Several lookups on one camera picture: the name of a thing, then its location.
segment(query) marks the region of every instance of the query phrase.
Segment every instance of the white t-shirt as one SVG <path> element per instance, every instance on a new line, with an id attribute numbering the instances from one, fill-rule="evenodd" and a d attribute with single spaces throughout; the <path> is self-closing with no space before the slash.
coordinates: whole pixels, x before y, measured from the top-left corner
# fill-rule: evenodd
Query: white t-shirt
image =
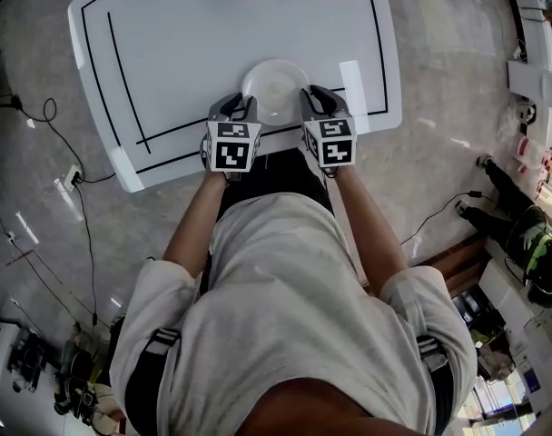
<path id="1" fill-rule="evenodd" d="M 322 380 L 375 417 L 432 433 L 435 396 L 416 338 L 441 341 L 454 376 L 454 414 L 476 379 L 476 352 L 440 272 L 410 268 L 380 299 L 359 284 L 334 217 L 302 195 L 234 205 L 212 241 L 211 289 L 168 262 L 141 272 L 111 367 L 126 383 L 157 328 L 181 331 L 167 358 L 159 434 L 230 435 L 271 387 Z"/>

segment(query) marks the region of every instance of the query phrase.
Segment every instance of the black strap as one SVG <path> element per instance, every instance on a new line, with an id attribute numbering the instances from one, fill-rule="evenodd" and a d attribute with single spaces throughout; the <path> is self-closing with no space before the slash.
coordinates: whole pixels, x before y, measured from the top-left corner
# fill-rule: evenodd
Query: black strap
<path id="1" fill-rule="evenodd" d="M 441 344 L 431 336 L 418 337 L 421 360 L 429 370 L 436 395 L 436 430 L 441 436 L 446 430 L 454 405 L 454 375 L 451 372 L 448 357 Z"/>
<path id="2" fill-rule="evenodd" d="M 157 436 L 157 399 L 167 362 L 167 353 L 180 339 L 176 330 L 153 333 L 139 357 L 124 395 L 124 405 L 132 426 L 141 436 Z"/>

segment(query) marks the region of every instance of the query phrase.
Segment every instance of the electrical outlet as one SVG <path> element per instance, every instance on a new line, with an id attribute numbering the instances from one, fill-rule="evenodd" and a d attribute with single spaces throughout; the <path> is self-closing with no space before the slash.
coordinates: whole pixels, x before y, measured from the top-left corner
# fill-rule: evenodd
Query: electrical outlet
<path id="1" fill-rule="evenodd" d="M 73 164 L 70 167 L 70 171 L 64 178 L 64 188 L 70 193 L 74 190 L 73 179 L 74 175 L 77 173 L 82 174 L 83 172 L 81 171 L 80 166 Z"/>

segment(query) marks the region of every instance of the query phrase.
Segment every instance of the white table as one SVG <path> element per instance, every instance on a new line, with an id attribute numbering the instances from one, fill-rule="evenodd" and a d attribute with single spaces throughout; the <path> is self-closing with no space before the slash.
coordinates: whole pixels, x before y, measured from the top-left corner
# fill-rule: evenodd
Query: white table
<path id="1" fill-rule="evenodd" d="M 266 59 L 339 92 L 339 64 L 357 60 L 364 132 L 401 122 L 388 0 L 74 0 L 68 15 L 94 121 L 129 192 L 201 171 L 210 105 Z M 264 126 L 260 154 L 300 144 L 300 124 Z"/>

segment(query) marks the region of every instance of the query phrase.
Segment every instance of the concrete floor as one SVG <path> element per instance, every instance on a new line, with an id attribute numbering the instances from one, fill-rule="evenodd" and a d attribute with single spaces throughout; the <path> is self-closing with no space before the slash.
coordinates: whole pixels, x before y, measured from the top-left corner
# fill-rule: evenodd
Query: concrete floor
<path id="1" fill-rule="evenodd" d="M 31 115 L 42 115 L 52 96 L 54 126 L 83 159 L 88 178 L 112 172 L 86 103 L 72 51 L 67 6 L 72 0 L 4 0 L 0 4 L 0 72 Z M 395 25 L 403 124 L 360 138 L 358 168 L 400 240 L 409 237 L 453 195 L 492 193 L 475 167 L 479 154 L 494 154 L 499 117 L 510 99 L 506 58 L 516 46 L 508 0 L 389 0 Z M 0 94 L 5 94 L 0 87 Z M 76 218 L 54 180 L 74 158 L 45 124 L 35 129 L 12 110 L 0 110 L 0 214 L 23 251 L 35 249 L 64 282 L 30 259 L 61 301 L 83 324 L 93 309 L 91 269 L 84 222 Z M 161 256 L 202 177 L 193 175 L 128 194 L 116 179 L 84 186 L 93 235 L 98 315 L 108 323 L 124 310 L 148 256 Z M 346 216 L 333 202 L 343 229 Z M 69 197 L 80 212 L 76 193 Z M 34 245 L 17 213 L 39 240 Z M 419 262 L 473 233 L 453 204 L 404 245 Z M 55 343 L 65 339 L 72 319 L 45 289 L 0 231 L 0 313 L 35 324 Z M 30 319 L 11 302 L 17 300 Z M 119 309 L 111 302 L 118 301 Z M 99 324 L 99 332 L 106 329 Z"/>

